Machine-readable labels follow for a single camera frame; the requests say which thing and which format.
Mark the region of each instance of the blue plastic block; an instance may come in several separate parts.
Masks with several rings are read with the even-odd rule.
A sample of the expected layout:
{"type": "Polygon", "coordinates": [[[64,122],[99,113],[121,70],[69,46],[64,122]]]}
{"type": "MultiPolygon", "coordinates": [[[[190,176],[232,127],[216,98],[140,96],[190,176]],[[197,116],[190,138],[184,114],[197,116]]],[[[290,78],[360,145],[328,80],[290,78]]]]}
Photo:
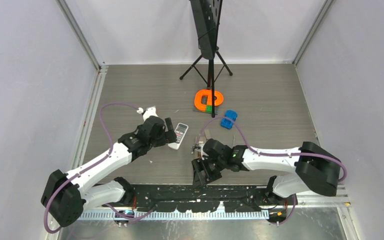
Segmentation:
{"type": "MultiPolygon", "coordinates": [[[[227,110],[226,113],[224,114],[225,117],[232,119],[233,121],[236,121],[236,118],[238,117],[238,114],[235,111],[232,110],[227,110]]],[[[233,122],[227,120],[227,119],[222,119],[220,125],[224,128],[227,129],[232,129],[233,127],[233,122]]]]}

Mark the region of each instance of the white panel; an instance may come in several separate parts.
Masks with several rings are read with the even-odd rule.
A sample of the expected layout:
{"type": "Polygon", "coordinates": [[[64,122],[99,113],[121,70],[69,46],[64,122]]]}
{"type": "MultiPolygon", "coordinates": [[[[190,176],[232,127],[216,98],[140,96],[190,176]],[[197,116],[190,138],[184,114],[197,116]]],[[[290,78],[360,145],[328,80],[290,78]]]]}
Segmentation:
{"type": "MultiPolygon", "coordinates": [[[[323,2],[224,0],[220,53],[230,63],[292,62],[323,2]]],[[[68,3],[106,64],[191,63],[200,55],[188,0],[68,3]]]]}
{"type": "Polygon", "coordinates": [[[348,168],[360,239],[384,239],[384,1],[335,1],[298,73],[323,148],[348,168]]]}
{"type": "Polygon", "coordinates": [[[0,0],[0,240],[45,238],[48,176],[70,167],[96,70],[54,0],[0,0]]]}

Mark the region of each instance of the orange object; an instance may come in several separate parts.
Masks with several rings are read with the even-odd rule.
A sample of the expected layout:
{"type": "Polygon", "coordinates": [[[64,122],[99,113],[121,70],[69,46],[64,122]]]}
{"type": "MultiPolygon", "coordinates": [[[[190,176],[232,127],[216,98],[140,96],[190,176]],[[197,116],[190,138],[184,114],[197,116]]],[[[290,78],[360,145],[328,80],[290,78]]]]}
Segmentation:
{"type": "MultiPolygon", "coordinates": [[[[223,103],[224,97],[221,92],[214,91],[214,106],[217,107],[223,103]]],[[[212,94],[210,89],[199,90],[195,95],[195,108],[199,111],[211,113],[212,110],[212,94]],[[203,104],[201,101],[203,97],[206,98],[206,104],[203,104]]]]}

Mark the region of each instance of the tripod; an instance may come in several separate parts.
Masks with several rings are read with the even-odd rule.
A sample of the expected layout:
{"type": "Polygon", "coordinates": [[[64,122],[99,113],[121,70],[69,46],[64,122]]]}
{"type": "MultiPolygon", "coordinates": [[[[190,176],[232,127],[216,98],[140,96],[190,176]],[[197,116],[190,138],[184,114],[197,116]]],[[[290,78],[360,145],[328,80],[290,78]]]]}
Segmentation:
{"type": "MultiPolygon", "coordinates": [[[[233,73],[232,71],[229,69],[228,65],[226,64],[225,60],[223,59],[222,55],[220,55],[219,53],[219,47],[216,48],[216,51],[215,51],[215,54],[217,54],[218,58],[221,60],[221,63],[223,63],[223,67],[220,69],[220,71],[218,72],[217,74],[217,77],[215,77],[214,79],[214,82],[219,78],[220,76],[220,73],[222,73],[222,70],[224,68],[226,68],[226,70],[229,72],[229,75],[232,76],[233,73]]],[[[206,80],[204,78],[204,76],[200,73],[200,71],[195,67],[195,65],[203,58],[203,55],[201,54],[193,63],[192,65],[183,73],[183,75],[181,75],[179,77],[180,80],[183,80],[183,78],[186,76],[186,74],[189,73],[190,70],[195,69],[198,74],[201,76],[202,80],[204,80],[204,82],[206,83],[206,86],[208,88],[210,88],[212,86],[212,78],[214,78],[214,74],[211,74],[211,68],[212,68],[212,71],[214,72],[214,62],[213,62],[213,66],[211,67],[211,63],[208,63],[209,66],[208,66],[208,80],[206,80]]]]}

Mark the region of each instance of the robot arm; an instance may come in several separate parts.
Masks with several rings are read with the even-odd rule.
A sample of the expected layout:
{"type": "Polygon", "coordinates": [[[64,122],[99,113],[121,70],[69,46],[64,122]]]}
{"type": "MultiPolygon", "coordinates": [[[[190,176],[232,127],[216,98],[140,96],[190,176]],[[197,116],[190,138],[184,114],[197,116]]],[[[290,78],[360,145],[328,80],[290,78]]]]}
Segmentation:
{"type": "Polygon", "coordinates": [[[155,107],[149,107],[142,113],[143,124],[136,130],[122,135],[110,149],[86,164],[62,173],[59,169],[51,173],[46,184],[41,203],[46,206],[48,199],[68,179],[80,175],[69,182],[51,203],[49,212],[61,227],[67,227],[80,217],[82,212],[106,204],[121,202],[128,204],[134,196],[132,186],[122,177],[107,184],[95,186],[101,179],[114,170],[127,165],[138,157],[147,154],[152,147],[161,147],[176,141],[176,134],[170,118],[164,121],[156,114],[155,107]],[[95,165],[80,174],[84,169],[95,165]]]}
{"type": "Polygon", "coordinates": [[[272,176],[268,182],[266,196],[274,204],[292,194],[308,190],[324,196],[336,195],[339,165],[321,158],[294,155],[306,152],[337,159],[312,142],[304,142],[301,147],[291,149],[254,148],[259,153],[286,154],[285,157],[260,155],[245,145],[231,148],[214,139],[209,139],[199,149],[201,158],[192,161],[192,184],[196,187],[220,179],[222,177],[220,171],[223,169],[233,172],[265,169],[288,173],[284,176],[272,176]]]}

